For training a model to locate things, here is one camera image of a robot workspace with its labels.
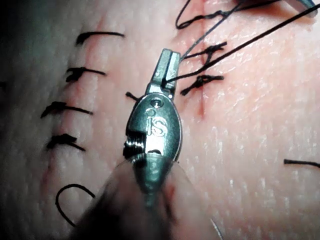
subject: skin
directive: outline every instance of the skin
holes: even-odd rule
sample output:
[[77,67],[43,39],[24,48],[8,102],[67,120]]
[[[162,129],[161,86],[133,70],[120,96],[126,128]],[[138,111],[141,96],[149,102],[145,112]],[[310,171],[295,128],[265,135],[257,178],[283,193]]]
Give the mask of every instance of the skin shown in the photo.
[[[12,239],[68,237],[72,227],[55,206],[56,194],[72,183],[97,194],[124,160],[125,127],[134,105],[125,93],[141,96],[163,48],[183,54],[217,21],[201,20],[176,30],[174,22],[184,3],[29,0],[4,5],[3,234]],[[229,10],[234,4],[191,1],[180,21]],[[219,56],[294,14],[285,3],[237,12],[192,53],[228,41],[224,51],[214,55]],[[283,165],[284,158],[320,159],[318,18],[299,19],[204,72],[223,75],[224,81],[175,96],[183,125],[180,166],[226,240],[320,238],[319,169]],[[91,31],[126,37],[94,36],[75,47],[77,36]],[[197,70],[204,61],[203,57],[183,61],[179,75]],[[67,84],[66,70],[82,66],[107,76],[84,73]],[[194,77],[179,80],[176,92],[194,81]],[[66,110],[40,119],[53,101],[94,115]],[[64,133],[76,137],[86,152],[68,145],[46,150],[52,135]],[[75,188],[59,198],[75,223],[91,201]]]

